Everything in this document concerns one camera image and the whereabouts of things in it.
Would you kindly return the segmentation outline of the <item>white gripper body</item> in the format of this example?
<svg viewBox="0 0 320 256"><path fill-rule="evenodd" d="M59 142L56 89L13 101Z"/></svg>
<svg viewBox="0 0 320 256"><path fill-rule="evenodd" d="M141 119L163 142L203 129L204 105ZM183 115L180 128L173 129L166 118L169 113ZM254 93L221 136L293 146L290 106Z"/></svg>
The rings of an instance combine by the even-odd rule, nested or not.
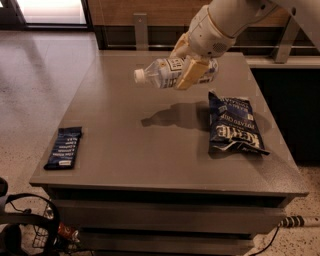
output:
<svg viewBox="0 0 320 256"><path fill-rule="evenodd" d="M192 56L218 58L235 43L212 21L209 6L204 5L192 19L188 30L188 46Z"/></svg>

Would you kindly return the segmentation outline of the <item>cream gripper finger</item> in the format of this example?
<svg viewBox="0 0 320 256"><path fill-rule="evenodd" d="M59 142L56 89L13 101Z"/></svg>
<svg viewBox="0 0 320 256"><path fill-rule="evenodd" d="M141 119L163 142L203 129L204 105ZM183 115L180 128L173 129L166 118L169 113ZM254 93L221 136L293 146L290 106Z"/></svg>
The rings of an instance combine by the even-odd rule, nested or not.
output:
<svg viewBox="0 0 320 256"><path fill-rule="evenodd" d="M209 69L209 60L187 56L184 61L182 73L175 87L178 90L187 90Z"/></svg>
<svg viewBox="0 0 320 256"><path fill-rule="evenodd" d="M183 33L170 53L170 57L185 57L189 52L188 33Z"/></svg>

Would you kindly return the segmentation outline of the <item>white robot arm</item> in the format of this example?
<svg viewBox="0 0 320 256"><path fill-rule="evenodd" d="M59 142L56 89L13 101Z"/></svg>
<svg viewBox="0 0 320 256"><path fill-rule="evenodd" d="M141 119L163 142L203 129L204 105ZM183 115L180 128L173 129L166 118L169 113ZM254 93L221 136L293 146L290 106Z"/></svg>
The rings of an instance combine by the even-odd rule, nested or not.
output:
<svg viewBox="0 0 320 256"><path fill-rule="evenodd" d="M265 19L278 7L299 25L320 49L320 0L212 0L192 18L189 29L175 44L171 57L185 58L175 88L187 90L208 70L250 25Z"/></svg>

